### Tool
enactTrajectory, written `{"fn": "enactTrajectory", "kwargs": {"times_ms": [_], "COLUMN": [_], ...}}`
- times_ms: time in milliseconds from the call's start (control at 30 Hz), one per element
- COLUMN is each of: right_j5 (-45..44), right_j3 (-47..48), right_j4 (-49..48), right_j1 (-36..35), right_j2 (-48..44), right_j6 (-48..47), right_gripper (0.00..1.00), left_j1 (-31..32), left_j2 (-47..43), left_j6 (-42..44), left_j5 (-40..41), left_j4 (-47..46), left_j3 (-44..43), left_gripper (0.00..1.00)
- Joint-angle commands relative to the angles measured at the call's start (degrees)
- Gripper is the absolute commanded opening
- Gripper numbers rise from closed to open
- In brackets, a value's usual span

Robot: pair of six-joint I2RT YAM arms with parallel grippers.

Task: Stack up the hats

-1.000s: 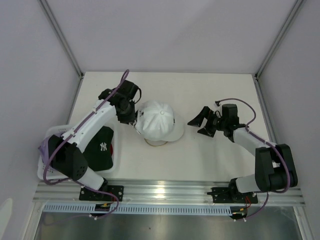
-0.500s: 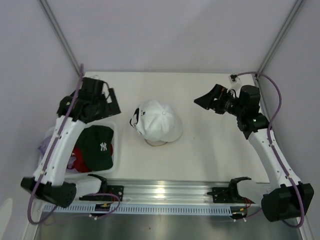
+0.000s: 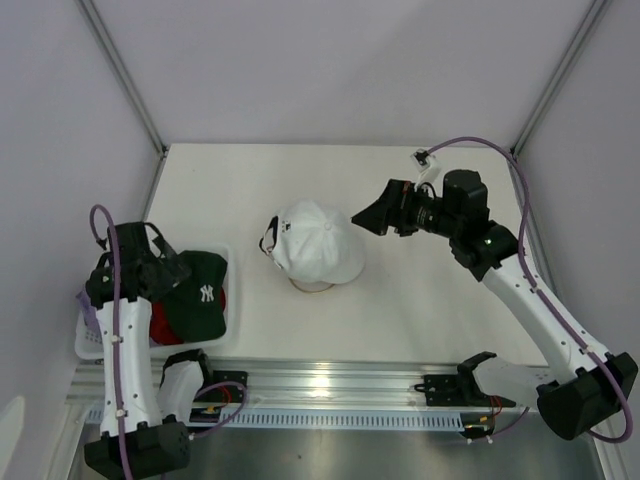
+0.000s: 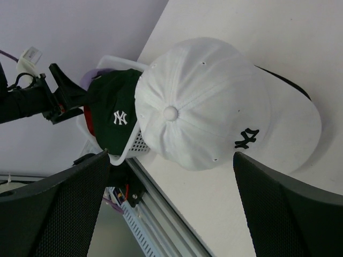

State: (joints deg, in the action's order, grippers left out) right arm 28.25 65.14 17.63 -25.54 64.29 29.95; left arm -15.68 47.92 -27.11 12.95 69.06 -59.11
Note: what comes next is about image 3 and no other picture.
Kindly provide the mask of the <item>dark green baseball cap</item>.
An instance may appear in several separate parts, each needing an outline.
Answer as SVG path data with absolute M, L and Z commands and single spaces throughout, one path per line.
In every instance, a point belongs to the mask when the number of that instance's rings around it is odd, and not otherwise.
M 216 340 L 227 330 L 220 294 L 228 263 L 207 251 L 186 250 L 179 257 L 191 274 L 161 300 L 167 321 L 185 343 Z

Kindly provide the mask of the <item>white baseball cap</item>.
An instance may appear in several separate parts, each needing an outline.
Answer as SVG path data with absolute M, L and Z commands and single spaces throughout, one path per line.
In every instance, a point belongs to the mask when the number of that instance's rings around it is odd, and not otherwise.
M 364 270 L 364 243 L 339 210 L 302 199 L 274 216 L 279 217 L 280 231 L 277 246 L 267 257 L 287 278 L 341 285 Z

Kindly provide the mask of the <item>black baseball cap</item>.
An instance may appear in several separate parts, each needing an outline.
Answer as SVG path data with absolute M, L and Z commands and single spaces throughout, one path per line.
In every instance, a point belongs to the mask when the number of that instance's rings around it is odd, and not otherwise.
M 260 238 L 258 243 L 260 250 L 266 256 L 271 256 L 273 250 L 277 246 L 279 231 L 280 231 L 279 217 L 274 216 L 270 220 L 263 236 Z

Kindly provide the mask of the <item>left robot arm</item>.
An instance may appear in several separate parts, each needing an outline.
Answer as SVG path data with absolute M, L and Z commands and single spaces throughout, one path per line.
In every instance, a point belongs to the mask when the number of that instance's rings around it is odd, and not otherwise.
M 86 282 L 99 324 L 104 408 L 98 440 L 84 447 L 87 465 L 107 479 L 146 479 L 185 468 L 194 400 L 209 398 L 216 376 L 200 349 L 170 355 L 160 384 L 151 368 L 152 305 L 190 275 L 148 222 L 116 226 Z

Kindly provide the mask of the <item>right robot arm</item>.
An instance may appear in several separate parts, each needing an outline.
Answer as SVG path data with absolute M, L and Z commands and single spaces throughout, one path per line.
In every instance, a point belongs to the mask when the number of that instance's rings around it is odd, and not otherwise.
M 445 174 L 442 191 L 391 179 L 371 205 L 351 221 L 375 235 L 401 237 L 420 230 L 448 240 L 454 259 L 514 315 L 548 365 L 546 374 L 500 358 L 477 354 L 458 366 L 457 395 L 477 404 L 486 397 L 536 409 L 560 438 L 588 433 L 622 413 L 625 427 L 615 442 L 629 439 L 633 417 L 628 398 L 639 368 L 626 352 L 613 354 L 589 334 L 529 268 L 521 242 L 492 220 L 488 189 L 478 172 Z

